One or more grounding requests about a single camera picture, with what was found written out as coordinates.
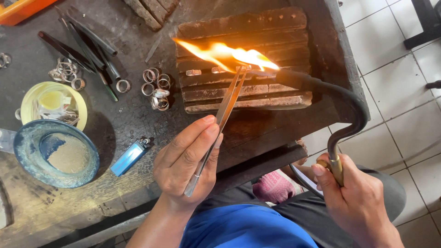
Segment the black rubber hose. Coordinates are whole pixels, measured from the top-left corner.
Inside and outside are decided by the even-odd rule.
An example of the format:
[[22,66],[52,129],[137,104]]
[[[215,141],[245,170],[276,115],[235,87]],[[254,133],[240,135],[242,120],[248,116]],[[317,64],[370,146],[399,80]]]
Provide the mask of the black rubber hose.
[[276,82],[299,90],[307,90],[326,94],[339,101],[345,102],[351,107],[354,114],[354,123],[349,127],[333,133],[328,140],[329,159],[337,159],[337,143],[339,140],[357,134],[367,124],[367,111],[363,101],[351,91],[337,85],[325,83],[320,79],[313,78],[308,74],[281,70],[276,75]]

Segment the torch flame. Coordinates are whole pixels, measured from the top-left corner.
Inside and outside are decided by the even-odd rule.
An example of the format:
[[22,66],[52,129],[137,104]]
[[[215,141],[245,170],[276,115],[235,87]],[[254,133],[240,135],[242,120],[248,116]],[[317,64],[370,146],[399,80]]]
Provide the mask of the torch flame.
[[236,73],[235,69],[233,69],[233,67],[231,66],[227,66],[221,61],[231,62],[236,60],[238,64],[242,65],[255,64],[258,65],[262,71],[264,71],[264,67],[279,70],[279,67],[276,64],[271,62],[267,57],[256,50],[246,51],[242,48],[233,49],[228,47],[224,43],[214,43],[210,46],[208,50],[202,50],[199,47],[186,41],[176,38],[174,38],[173,40],[197,57],[215,63],[223,70],[232,73]]

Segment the blue lighter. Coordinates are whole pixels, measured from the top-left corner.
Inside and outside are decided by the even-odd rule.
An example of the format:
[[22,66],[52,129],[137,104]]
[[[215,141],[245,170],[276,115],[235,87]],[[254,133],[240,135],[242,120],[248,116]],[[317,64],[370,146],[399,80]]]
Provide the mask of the blue lighter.
[[150,139],[135,141],[127,151],[110,167],[113,173],[119,177],[128,171],[150,148]]

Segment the dark wooden workbench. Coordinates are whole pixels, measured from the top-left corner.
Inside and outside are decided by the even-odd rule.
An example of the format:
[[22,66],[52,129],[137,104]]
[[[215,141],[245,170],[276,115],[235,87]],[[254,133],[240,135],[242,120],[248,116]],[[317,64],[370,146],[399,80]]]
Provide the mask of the dark wooden workbench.
[[[303,7],[307,15],[313,12],[318,15],[309,23],[314,42],[319,44],[313,51],[317,68],[314,74],[364,98],[337,2],[294,0],[292,3]],[[116,64],[122,77],[132,81],[132,90],[118,94],[120,101],[114,102],[95,75],[83,76],[86,88],[81,95],[89,114],[84,132],[96,145],[101,160],[97,177],[85,186],[61,189],[46,185],[26,173],[13,154],[0,152],[0,177],[14,214],[14,224],[0,230],[1,248],[39,247],[158,197],[160,189],[151,174],[157,152],[203,115],[185,113],[178,89],[174,90],[170,110],[152,110],[148,98],[140,91],[142,72],[158,67],[177,78],[176,47],[170,37],[175,36],[181,23],[289,6],[286,0],[183,0],[165,26],[153,33],[121,0],[60,0],[56,4],[62,9],[73,5],[102,26],[99,35],[118,49]],[[57,18],[51,6],[18,26],[0,26],[0,52],[12,57],[10,67],[0,70],[0,128],[13,131],[20,128],[21,122],[15,119],[14,111],[33,85],[50,81],[47,73],[60,56],[37,37],[37,32],[44,30],[76,47]],[[162,36],[161,44],[146,65],[147,53],[159,36]],[[218,170],[245,162],[339,120],[350,121],[344,105],[326,96],[306,109],[233,113],[224,130]],[[125,175],[116,177],[108,170],[109,166],[142,136],[154,138],[152,150]],[[277,168],[287,161],[285,158],[278,162],[275,160]]]

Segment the left hand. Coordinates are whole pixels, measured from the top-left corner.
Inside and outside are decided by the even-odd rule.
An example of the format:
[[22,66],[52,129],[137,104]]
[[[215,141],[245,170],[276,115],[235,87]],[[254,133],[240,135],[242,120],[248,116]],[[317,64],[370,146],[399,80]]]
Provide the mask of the left hand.
[[213,115],[199,119],[179,133],[156,156],[153,176],[175,211],[193,211],[213,189],[216,182],[217,157],[222,143],[221,134],[218,142],[205,165],[198,184],[191,197],[184,195],[196,166],[215,142],[219,126]]

